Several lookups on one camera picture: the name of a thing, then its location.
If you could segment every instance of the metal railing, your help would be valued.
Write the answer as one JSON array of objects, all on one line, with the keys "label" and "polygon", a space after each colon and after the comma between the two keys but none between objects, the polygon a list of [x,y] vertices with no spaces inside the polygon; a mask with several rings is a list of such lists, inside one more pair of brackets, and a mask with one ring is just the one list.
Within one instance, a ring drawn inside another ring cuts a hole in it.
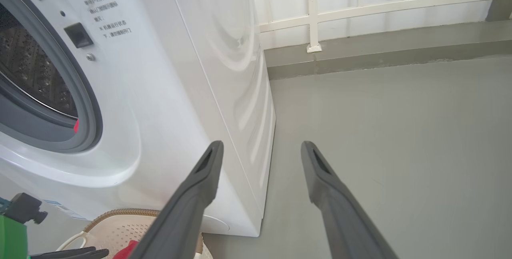
[{"label": "metal railing", "polygon": [[284,28],[309,25],[310,43],[308,45],[307,52],[311,53],[322,51],[322,47],[318,43],[318,23],[320,22],[407,9],[480,1],[485,0],[398,0],[394,2],[383,2],[369,5],[362,5],[362,0],[357,0],[356,7],[318,13],[318,0],[308,0],[308,15],[282,20],[271,20],[270,1],[265,0],[267,16],[271,21],[265,24],[260,24],[260,31],[268,32]]}]

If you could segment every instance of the red cloth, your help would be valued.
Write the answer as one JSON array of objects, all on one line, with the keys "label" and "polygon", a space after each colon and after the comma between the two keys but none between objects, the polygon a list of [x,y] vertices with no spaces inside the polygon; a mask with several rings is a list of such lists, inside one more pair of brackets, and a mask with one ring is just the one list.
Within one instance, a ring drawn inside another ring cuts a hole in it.
[{"label": "red cloth", "polygon": [[132,251],[135,249],[135,246],[137,246],[137,243],[139,243],[139,241],[130,240],[128,246],[117,252],[113,259],[128,259]]}]

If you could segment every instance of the washing machine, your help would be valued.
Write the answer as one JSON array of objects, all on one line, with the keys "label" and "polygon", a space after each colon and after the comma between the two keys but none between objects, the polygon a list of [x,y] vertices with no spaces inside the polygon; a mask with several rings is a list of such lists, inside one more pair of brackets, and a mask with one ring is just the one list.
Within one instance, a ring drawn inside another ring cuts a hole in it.
[{"label": "washing machine", "polygon": [[0,0],[0,172],[78,219],[163,208],[224,143],[201,230],[257,237],[276,116],[254,0]]}]

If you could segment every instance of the gray floor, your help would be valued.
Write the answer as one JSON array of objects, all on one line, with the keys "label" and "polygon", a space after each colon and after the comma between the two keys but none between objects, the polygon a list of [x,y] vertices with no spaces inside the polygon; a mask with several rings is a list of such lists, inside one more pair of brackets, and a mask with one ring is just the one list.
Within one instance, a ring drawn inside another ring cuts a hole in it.
[{"label": "gray floor", "polygon": [[300,143],[317,144],[400,258],[505,258],[512,238],[512,58],[271,81],[277,123],[258,238],[216,259],[328,258]]}]

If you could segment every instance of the laundry basket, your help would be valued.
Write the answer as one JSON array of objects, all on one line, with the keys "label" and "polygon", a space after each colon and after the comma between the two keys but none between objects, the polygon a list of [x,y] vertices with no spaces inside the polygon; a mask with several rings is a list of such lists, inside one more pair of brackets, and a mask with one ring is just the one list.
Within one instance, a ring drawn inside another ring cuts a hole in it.
[{"label": "laundry basket", "polygon": [[[73,242],[82,239],[80,248],[95,246],[108,249],[106,259],[128,246],[130,240],[140,241],[160,212],[146,209],[116,209],[93,220],[84,231],[72,236],[57,251],[66,250]],[[212,259],[201,234],[198,236],[195,259]]]}]

